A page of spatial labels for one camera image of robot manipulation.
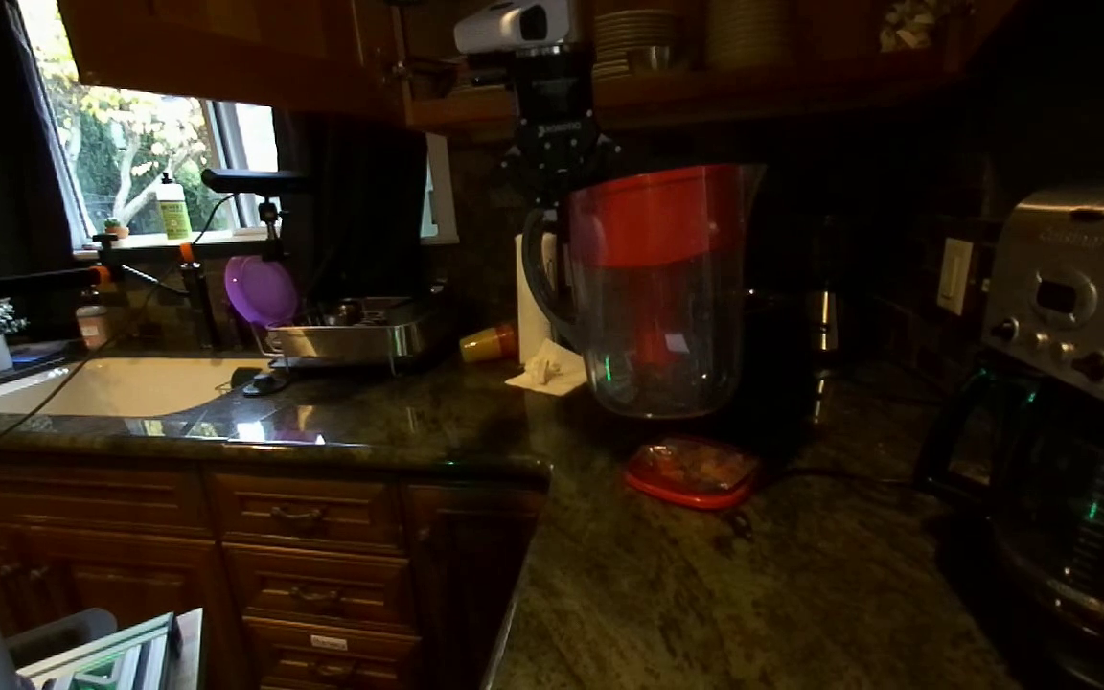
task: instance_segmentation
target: upper cabinet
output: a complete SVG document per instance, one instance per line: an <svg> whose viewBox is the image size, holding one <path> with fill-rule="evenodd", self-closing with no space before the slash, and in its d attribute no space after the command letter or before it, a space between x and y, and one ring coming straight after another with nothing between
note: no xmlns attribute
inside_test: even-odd
<svg viewBox="0 0 1104 690"><path fill-rule="evenodd" d="M577 0L607 128L902 105L942 89L1027 0ZM63 0L92 84L514 128L514 96L454 46L483 0Z"/></svg>

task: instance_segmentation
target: window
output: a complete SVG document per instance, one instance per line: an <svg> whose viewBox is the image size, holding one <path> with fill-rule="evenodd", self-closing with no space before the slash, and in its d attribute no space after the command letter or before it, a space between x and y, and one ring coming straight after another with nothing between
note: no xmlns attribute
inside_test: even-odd
<svg viewBox="0 0 1104 690"><path fill-rule="evenodd" d="M97 254L92 235L123 223L132 244L163 244L155 186L183 186L203 240L264 239L255 198L203 186L203 169L275 169L272 106L216 105L163 93L77 84L57 0L19 0L40 66L40 106L50 123L74 254Z"/></svg>

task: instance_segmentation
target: outlet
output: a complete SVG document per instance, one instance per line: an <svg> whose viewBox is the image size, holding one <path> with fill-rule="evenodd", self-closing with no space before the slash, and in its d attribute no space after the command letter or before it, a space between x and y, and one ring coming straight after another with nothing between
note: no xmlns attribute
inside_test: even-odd
<svg viewBox="0 0 1104 690"><path fill-rule="evenodd" d="M939 285L934 285L939 309L965 314L971 263L975 263L975 240L942 239L942 262L939 262Z"/></svg>

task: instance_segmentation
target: granite countertop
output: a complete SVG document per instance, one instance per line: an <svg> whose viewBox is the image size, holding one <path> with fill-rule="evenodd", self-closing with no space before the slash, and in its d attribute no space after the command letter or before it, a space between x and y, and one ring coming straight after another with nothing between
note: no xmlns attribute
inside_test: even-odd
<svg viewBox="0 0 1104 690"><path fill-rule="evenodd" d="M942 506L903 479L939 397L893 367L843 377L788 471L737 516L634 493L621 461L652 424L507 377L514 365L454 359L298 377L272 397L149 420L0 419L0 451L548 476L498 690L1016 686L934 571Z"/></svg>

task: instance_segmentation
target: kitchen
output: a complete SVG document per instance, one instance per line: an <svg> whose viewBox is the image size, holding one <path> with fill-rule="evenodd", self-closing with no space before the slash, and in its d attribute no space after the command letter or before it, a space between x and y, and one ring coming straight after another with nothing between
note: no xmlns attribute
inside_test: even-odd
<svg viewBox="0 0 1104 690"><path fill-rule="evenodd" d="M517 462L548 469L553 493L542 506L496 686L915 686L924 680L1013 686L933 568L919 520L939 506L897 491L942 391L957 384L977 346L977 307L965 319L933 307L942 239L961 235L990 250L1023 190L1104 175L1104 11L1023 6L1003 31L1003 43L971 66L975 80L911 93L897 106L848 105L836 115L813 105L804 115L763 112L763 117L746 112L738 123L646 142L703 156L742 146L772 160L758 198L772 218L767 235L756 230L756 240L767 240L758 267L767 286L804 286L795 271L804 254L797 225L843 218L843 244L855 250L843 296L862 314L860 346L797 462L860 471L855 482L779 482L746 501L742 533L623 493L618 469L641 432L607 420L592 395L565 401L498 395L507 365L404 377L400 391L349 395L314 384L310 397L327 409L340 407L340 419L304 430L330 441L349 443L349 419L374 419L363 432L370 451L415 462L454 451L462 462L480 456L488 469L514 471L514 461L488 461L507 450ZM514 314L514 277L498 263L508 267L523 194L496 169L496 142L455 142L454 156L459 244L427 250L427 262L428 277L471 307L471 327L492 327ZM264 419L298 419L304 401L249 407L272 407ZM450 419L436 450L427 450L420 430L436 415Z"/></svg>

